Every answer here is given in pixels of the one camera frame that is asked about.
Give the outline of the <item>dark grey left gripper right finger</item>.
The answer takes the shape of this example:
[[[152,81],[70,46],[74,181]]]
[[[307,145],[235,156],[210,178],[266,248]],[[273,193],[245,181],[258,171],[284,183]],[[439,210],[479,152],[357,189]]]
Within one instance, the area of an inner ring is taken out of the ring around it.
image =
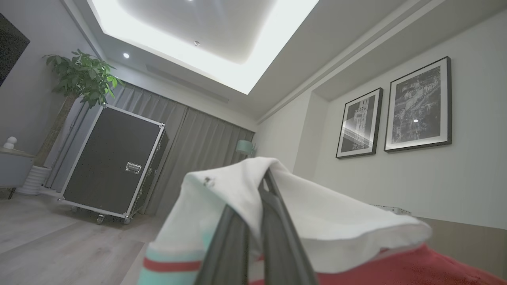
[[[263,206],[264,283],[316,285],[317,277],[297,234],[271,169],[259,186]]]

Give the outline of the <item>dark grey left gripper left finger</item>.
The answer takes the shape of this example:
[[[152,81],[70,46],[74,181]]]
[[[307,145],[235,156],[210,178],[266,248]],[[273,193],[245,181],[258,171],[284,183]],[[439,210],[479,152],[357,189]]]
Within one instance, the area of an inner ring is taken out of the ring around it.
[[[248,224],[225,206],[194,283],[248,284],[249,237]]]

